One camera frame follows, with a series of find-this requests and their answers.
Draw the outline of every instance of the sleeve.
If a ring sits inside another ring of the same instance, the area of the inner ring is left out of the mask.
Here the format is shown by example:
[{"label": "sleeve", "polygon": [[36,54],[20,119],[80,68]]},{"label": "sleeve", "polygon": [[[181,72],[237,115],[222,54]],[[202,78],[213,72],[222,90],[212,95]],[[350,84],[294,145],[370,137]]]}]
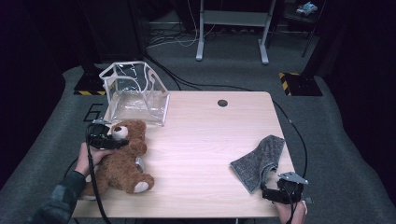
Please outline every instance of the sleeve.
[{"label": "sleeve", "polygon": [[70,173],[26,223],[68,223],[85,183],[84,175],[76,171]]}]

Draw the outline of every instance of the yellow and black hazard tape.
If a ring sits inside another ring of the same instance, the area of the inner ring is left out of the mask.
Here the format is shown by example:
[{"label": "yellow and black hazard tape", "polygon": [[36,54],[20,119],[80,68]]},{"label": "yellow and black hazard tape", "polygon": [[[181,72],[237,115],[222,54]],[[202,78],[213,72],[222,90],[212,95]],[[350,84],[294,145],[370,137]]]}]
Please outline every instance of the yellow and black hazard tape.
[{"label": "yellow and black hazard tape", "polygon": [[106,95],[106,91],[75,91],[75,95]]},{"label": "yellow and black hazard tape", "polygon": [[286,80],[286,76],[299,76],[299,73],[279,73],[280,81],[282,82],[282,88],[286,95],[291,95],[290,86]]}]

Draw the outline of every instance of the transparent container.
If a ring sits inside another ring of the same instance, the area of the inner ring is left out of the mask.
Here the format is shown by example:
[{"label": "transparent container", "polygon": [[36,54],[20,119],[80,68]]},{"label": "transparent container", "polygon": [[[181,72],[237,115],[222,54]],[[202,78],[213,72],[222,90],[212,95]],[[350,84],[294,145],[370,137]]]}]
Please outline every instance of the transparent container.
[{"label": "transparent container", "polygon": [[170,93],[147,63],[113,63],[99,77],[112,123],[142,119],[147,124],[165,124]]}]

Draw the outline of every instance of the brown teddy bear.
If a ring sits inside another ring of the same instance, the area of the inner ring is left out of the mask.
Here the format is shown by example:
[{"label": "brown teddy bear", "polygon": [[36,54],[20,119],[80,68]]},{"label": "brown teddy bear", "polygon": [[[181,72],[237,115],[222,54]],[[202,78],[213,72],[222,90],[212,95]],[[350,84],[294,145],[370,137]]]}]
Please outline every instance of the brown teddy bear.
[{"label": "brown teddy bear", "polygon": [[[144,174],[139,164],[135,162],[136,158],[147,151],[145,133],[146,123],[142,120],[128,119],[111,128],[114,139],[126,139],[129,144],[117,149],[117,153],[104,157],[98,164],[95,177],[99,195],[105,193],[109,186],[131,194],[152,189],[154,178]],[[92,182],[87,183],[80,198],[95,200]]]}]

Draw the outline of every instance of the person's hand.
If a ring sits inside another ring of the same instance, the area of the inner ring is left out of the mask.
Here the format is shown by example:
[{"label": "person's hand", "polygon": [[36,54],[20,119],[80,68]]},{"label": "person's hand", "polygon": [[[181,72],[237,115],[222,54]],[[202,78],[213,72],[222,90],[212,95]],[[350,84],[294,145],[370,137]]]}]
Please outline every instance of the person's hand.
[{"label": "person's hand", "polygon": [[[92,155],[93,166],[96,166],[104,156],[116,153],[116,150],[100,150],[95,147],[90,147],[90,151]],[[90,174],[90,165],[88,162],[88,149],[87,149],[87,144],[85,142],[81,143],[81,147],[79,148],[78,161],[75,171],[81,173],[84,176]]]},{"label": "person's hand", "polygon": [[[290,204],[274,203],[276,210],[279,213],[280,223],[285,224],[289,221],[291,216]],[[297,207],[293,214],[291,224],[303,224],[306,217],[306,206],[304,202],[297,202]]]}]

